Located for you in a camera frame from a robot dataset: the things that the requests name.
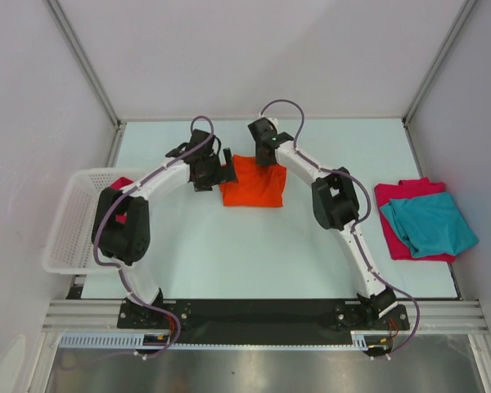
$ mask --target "white wall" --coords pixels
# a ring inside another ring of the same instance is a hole
[[[491,0],[481,2],[412,124],[422,166],[448,183],[480,244],[455,264],[491,329]]]
[[[463,0],[61,3],[122,119],[190,119],[402,117]]]
[[[67,279],[40,255],[69,176],[104,162],[113,131],[41,0],[0,1],[0,354],[27,337]]]

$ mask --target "pink cloth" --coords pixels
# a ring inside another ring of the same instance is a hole
[[[444,183],[432,183],[428,178],[400,180],[398,185],[378,184],[375,187],[376,205],[378,206],[378,213],[380,215],[382,229],[384,230],[385,241],[390,249],[391,258],[393,260],[441,260],[443,262],[449,262],[450,264],[455,261],[455,257],[449,254],[413,258],[411,256],[411,251],[396,237],[390,223],[387,222],[387,219],[380,210],[380,208],[388,203],[390,199],[410,199],[444,191]]]
[[[129,184],[132,184],[133,181],[130,178],[118,178],[113,184],[110,185],[111,188],[114,188],[115,190],[120,190],[122,187],[128,186]],[[116,215],[116,221],[118,221],[121,224],[125,224],[126,220],[128,219],[127,214],[123,215]]]

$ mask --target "metal floor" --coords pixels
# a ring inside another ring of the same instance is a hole
[[[122,355],[91,364],[106,353],[58,350],[46,392],[484,392],[467,336],[418,336],[391,361],[319,350],[169,350],[145,362]]]

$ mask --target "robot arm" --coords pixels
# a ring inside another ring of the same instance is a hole
[[[185,151],[201,145],[207,138],[212,140],[205,142],[202,148],[183,160],[178,160]],[[213,150],[215,139],[218,142],[216,152]],[[231,151],[223,149],[226,166],[222,167],[218,157],[220,147],[219,139],[206,131],[195,129],[189,142],[182,143],[166,155],[159,166],[159,169],[163,168],[160,175],[157,175],[155,169],[120,190],[108,187],[100,194],[92,228],[92,242],[107,211],[122,195],[136,187],[109,217],[101,232],[98,247],[104,256],[118,261],[133,292],[148,304],[153,302],[160,289],[152,279],[149,262],[135,262],[143,258],[151,244],[150,209],[165,195],[189,182],[199,192],[210,191],[214,185],[236,181]]]
[[[250,124],[249,129],[256,143],[257,164],[283,165],[311,187],[314,216],[324,229],[331,231],[339,239],[353,270],[358,298],[365,306],[366,320],[376,321],[389,313],[397,305],[396,296],[390,288],[375,279],[372,272],[380,273],[374,267],[363,235],[359,229],[352,229],[358,219],[359,208],[353,183],[338,173],[328,173],[320,165],[316,168],[311,165],[313,161],[309,158],[302,158],[296,150],[299,148],[295,149],[293,146],[293,137],[287,133],[278,133],[276,120],[261,118]],[[143,258],[151,243],[150,207],[164,195],[188,182],[193,182],[195,191],[206,191],[216,184],[236,181],[230,150],[223,150],[227,165],[222,167],[218,152],[213,150],[214,140],[206,143],[195,154],[171,164],[171,160],[207,138],[212,136],[204,131],[194,130],[190,142],[183,143],[166,155],[162,164],[164,170],[160,175],[155,176],[154,170],[121,190],[108,187],[100,195],[92,231],[93,241],[101,220],[113,203],[128,190],[137,188],[124,198],[108,219],[98,246],[103,255],[122,262],[120,265],[131,288],[147,303],[152,303],[159,288],[152,281],[148,263],[134,262]],[[349,173],[344,168],[339,171]],[[334,196],[331,189],[337,191]]]
[[[380,275],[359,228],[352,229],[358,219],[359,203],[353,182],[338,173],[329,173],[300,147],[294,146],[293,137],[278,133],[276,119],[260,118],[249,124],[256,144],[256,162],[261,166],[276,163],[285,166],[311,187],[313,213],[318,223],[337,238],[351,267],[358,298],[380,319],[398,304],[394,292],[377,280]],[[349,174],[345,168],[338,169]]]

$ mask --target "clothing pile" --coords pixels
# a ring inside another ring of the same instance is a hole
[[[478,243],[444,183],[421,178],[378,184],[375,197],[393,260],[452,263]]]

